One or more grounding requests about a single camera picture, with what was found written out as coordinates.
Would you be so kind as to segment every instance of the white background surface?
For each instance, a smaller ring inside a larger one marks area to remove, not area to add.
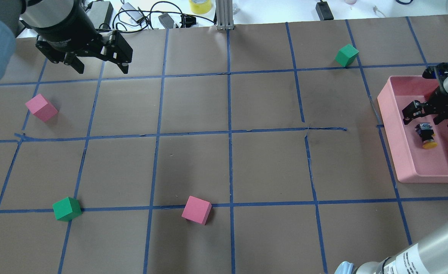
[[[110,0],[114,7],[114,14],[120,9],[120,0]],[[214,19],[215,0],[212,9],[201,16]],[[135,8],[149,10],[156,0],[126,0]],[[170,0],[178,5],[184,13],[192,14],[189,0]],[[315,10],[318,0],[238,0],[240,11],[234,16],[235,24],[263,24],[295,21],[318,21]],[[423,16],[435,14],[448,14],[448,0],[414,0],[410,5],[400,5],[395,0],[358,0],[354,5],[348,5],[344,0],[328,0],[334,19],[361,19],[383,17],[381,13],[375,14],[373,7],[377,6],[386,17]],[[161,3],[154,10],[178,11],[172,5]],[[152,14],[154,28],[163,28],[158,20],[157,13]],[[178,14],[171,14],[174,21],[179,22]],[[127,15],[121,16],[124,21],[131,22]],[[198,26],[211,26],[212,23],[204,19],[197,19]],[[36,33],[25,30],[19,37],[33,37]]]

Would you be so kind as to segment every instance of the pink plastic tray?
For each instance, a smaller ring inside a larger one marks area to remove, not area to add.
[[[413,100],[426,101],[438,86],[435,79],[421,76],[391,76],[378,95],[379,108],[398,180],[402,183],[448,183],[448,120],[434,125],[433,115],[403,124],[402,109]],[[431,123],[438,146],[423,149],[414,130],[419,123]]]

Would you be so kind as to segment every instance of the pink cube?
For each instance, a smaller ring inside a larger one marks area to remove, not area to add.
[[[205,225],[207,217],[209,217],[210,208],[212,208],[211,203],[195,198],[194,196],[189,196],[182,217],[201,225]]]
[[[43,95],[38,94],[26,103],[27,108],[31,113],[41,119],[41,121],[46,122],[50,120],[58,110],[46,100]]]

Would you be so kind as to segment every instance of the black connector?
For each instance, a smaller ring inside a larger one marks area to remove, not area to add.
[[[323,2],[322,0],[320,0],[320,2],[316,5],[316,11],[321,21],[334,19],[334,16],[332,16],[331,9],[329,8],[327,2]]]

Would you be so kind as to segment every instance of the label on robot arm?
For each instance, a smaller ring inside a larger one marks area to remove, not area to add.
[[[384,274],[429,274],[419,256],[419,244],[414,244],[383,267]]]

